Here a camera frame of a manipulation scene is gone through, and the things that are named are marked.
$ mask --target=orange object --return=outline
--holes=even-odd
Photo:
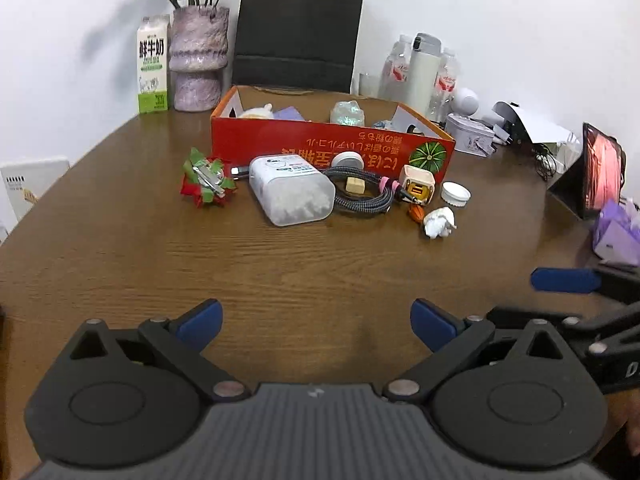
[[[411,217],[411,220],[417,224],[421,224],[424,220],[424,209],[421,205],[412,204],[409,207],[409,216]]]

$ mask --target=wooden table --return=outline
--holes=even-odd
[[[229,206],[196,209],[178,193],[181,166],[191,146],[210,150],[209,131],[208,114],[133,119],[62,177],[0,249],[4,478],[37,464],[26,401],[89,317],[133,327],[218,298],[225,323],[204,355],[249,385],[380,385],[428,354],[409,326],[417,297],[458,316],[498,303],[587,315],[610,308],[530,289],[536,266],[581,264],[588,230],[510,152],[454,154],[447,178],[472,198],[449,238],[428,240],[406,206],[277,228],[246,183]],[[610,403],[612,428],[623,401]]]

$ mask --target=purple ceramic vase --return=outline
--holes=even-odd
[[[227,7],[174,10],[169,70],[176,110],[203,112],[220,102],[220,69],[226,66],[228,24]]]

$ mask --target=purple tissue package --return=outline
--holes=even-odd
[[[632,209],[630,214],[609,200],[600,211],[593,227],[593,252],[603,260],[640,266],[640,227],[632,218],[638,213]]]

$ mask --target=thermos lid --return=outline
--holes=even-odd
[[[424,32],[420,32],[414,40],[414,50],[431,54],[432,56],[439,56],[441,47],[442,43],[438,38]]]

